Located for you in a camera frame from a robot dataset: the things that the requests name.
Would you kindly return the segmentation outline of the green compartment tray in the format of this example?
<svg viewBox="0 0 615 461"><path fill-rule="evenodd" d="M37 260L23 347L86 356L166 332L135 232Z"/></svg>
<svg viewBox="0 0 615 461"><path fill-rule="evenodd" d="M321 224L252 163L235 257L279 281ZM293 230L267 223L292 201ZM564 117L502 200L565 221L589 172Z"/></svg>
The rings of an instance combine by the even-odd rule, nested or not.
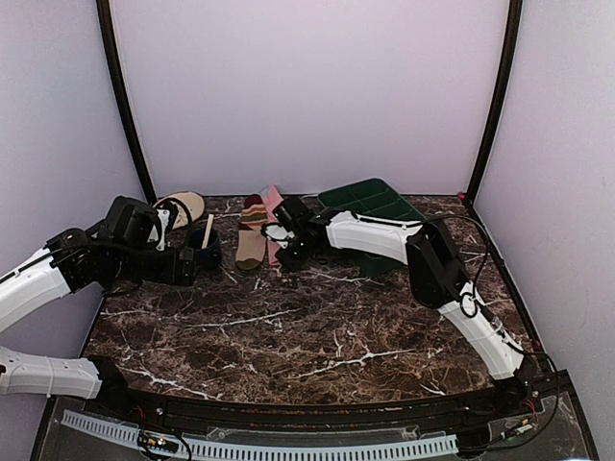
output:
<svg viewBox="0 0 615 461"><path fill-rule="evenodd" d="M348 209L358 214L397 221L419 221L424 216L387 182L372 178L321 192L321 207ZM366 277L378 277L401 266L384 256L348 251L350 258Z"/></svg>

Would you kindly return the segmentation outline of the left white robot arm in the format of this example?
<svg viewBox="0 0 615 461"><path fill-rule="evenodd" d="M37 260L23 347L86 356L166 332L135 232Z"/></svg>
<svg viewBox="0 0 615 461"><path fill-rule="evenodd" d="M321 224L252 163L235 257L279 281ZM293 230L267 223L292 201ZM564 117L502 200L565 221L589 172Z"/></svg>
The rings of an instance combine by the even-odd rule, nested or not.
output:
<svg viewBox="0 0 615 461"><path fill-rule="evenodd" d="M116 197L107 215L86 230L69 229L1 278L1 328L8 329L40 307L93 283L111 291L119 281L189 286L196 257L188 245L172 248L169 232L190 228L206 209L193 192L148 205ZM1 392L98 400L115 419L135 412L135 396L112 360L76 359L1 350Z"/></svg>

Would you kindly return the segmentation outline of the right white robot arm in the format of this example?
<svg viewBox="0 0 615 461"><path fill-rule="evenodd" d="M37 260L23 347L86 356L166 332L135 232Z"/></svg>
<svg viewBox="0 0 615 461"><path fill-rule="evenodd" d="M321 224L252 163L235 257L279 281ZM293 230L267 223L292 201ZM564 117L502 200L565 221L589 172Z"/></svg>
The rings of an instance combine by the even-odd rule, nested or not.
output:
<svg viewBox="0 0 615 461"><path fill-rule="evenodd" d="M279 244L282 266L300 270L318 250L361 251L404 264L414 300L450 321L479 354L495 386L490 407L513 415L536 392L537 364L483 302L442 217L399 221L327 207L318 213L289 199L274 210L262 235Z"/></svg>

